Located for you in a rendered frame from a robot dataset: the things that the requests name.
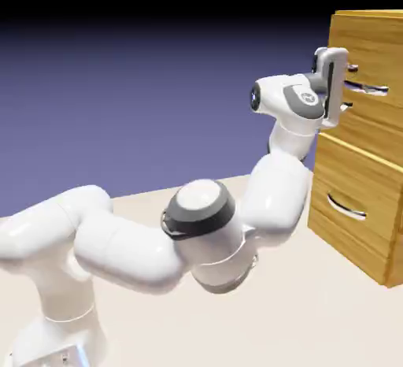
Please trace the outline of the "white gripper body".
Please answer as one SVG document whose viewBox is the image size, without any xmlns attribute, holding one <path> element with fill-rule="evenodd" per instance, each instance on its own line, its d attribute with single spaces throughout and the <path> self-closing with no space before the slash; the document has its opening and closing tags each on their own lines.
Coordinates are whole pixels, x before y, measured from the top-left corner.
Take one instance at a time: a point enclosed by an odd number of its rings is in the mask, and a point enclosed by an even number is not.
<svg viewBox="0 0 403 367">
<path fill-rule="evenodd" d="M 338 125 L 347 65 L 347 49 L 340 47 L 318 49 L 318 72 L 327 86 L 322 129 L 335 128 Z"/>
</svg>

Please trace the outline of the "wood drawer front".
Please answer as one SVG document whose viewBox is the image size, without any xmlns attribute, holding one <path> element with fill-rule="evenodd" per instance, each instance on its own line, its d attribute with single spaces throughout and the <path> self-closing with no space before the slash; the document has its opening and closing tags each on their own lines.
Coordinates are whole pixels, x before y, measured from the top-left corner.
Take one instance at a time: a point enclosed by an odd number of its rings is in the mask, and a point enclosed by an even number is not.
<svg viewBox="0 0 403 367">
<path fill-rule="evenodd" d="M 351 91 L 343 101 L 353 107 L 342 113 L 328 135 L 403 167 L 403 17 L 365 17 L 336 13 L 331 20 L 330 46 L 349 51 L 348 81 L 388 86 L 386 96 Z"/>
<path fill-rule="evenodd" d="M 339 213 L 327 194 L 366 219 Z M 403 167 L 319 135 L 308 226 L 378 284 L 403 285 Z"/>
</svg>

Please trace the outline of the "light wood cabinet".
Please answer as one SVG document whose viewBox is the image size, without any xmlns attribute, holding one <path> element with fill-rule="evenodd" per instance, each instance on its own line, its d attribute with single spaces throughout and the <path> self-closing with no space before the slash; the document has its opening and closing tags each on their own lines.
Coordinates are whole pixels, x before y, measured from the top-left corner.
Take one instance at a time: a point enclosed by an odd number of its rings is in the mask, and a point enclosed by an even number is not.
<svg viewBox="0 0 403 367">
<path fill-rule="evenodd" d="M 316 144 L 308 226 L 378 284 L 403 285 L 403 9 L 339 10 L 338 126 Z"/>
</svg>

